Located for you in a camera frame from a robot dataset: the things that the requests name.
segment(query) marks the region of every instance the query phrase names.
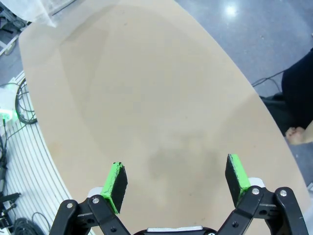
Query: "black pants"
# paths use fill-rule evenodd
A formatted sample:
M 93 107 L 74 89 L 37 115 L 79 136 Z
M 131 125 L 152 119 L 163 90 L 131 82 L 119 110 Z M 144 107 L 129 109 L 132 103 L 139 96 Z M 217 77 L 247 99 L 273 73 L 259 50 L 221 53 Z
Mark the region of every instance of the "black pants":
M 290 127 L 297 127 L 296 120 L 288 109 L 282 93 L 277 93 L 270 97 L 261 96 L 260 98 L 284 136 Z

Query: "screw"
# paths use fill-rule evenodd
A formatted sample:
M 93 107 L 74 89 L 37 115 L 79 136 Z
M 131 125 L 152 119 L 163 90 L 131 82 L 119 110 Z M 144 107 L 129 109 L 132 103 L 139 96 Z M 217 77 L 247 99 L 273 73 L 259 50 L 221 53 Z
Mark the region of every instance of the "screw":
M 283 197 L 287 196 L 287 192 L 285 190 L 281 190 L 279 194 Z
M 95 197 L 93 200 L 92 200 L 92 203 L 96 204 L 99 202 L 99 198 Z
M 257 188 L 254 188 L 254 189 L 252 190 L 252 193 L 253 193 L 254 195 L 258 195 L 258 194 L 260 193 L 260 191 L 259 191 Z

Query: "green light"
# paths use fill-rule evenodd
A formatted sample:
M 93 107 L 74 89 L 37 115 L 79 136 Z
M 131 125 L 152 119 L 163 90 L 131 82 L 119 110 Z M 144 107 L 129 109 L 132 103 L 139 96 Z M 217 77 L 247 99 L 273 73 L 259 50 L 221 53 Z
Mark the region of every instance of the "green light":
M 13 111 L 7 110 L 7 109 L 0 109 L 0 115 L 2 115 L 2 118 L 6 121 L 9 121 L 13 117 Z

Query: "white plastic bag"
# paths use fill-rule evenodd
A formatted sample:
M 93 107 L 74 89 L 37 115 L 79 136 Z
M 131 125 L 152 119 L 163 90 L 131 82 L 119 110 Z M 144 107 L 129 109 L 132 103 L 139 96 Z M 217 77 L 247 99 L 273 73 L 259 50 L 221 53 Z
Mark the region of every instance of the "white plastic bag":
M 56 27 L 62 10 L 75 0 L 0 0 L 10 11 L 25 21 Z

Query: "black equipment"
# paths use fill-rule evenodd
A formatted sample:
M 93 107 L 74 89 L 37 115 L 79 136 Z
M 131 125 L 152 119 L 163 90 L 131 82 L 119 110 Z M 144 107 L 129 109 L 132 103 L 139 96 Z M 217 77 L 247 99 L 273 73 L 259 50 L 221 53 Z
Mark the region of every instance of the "black equipment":
M 264 219 L 272 235 L 309 234 L 290 188 L 278 188 L 273 193 L 266 188 L 251 186 L 218 231 L 197 228 L 190 231 L 167 232 L 168 229 L 164 229 L 150 232 L 151 229 L 148 229 L 135 235 L 243 235 L 254 218 Z M 80 204 L 75 200 L 62 202 L 50 235 L 87 235 L 94 226 L 100 226 L 105 235 L 130 235 L 101 195 L 87 198 Z

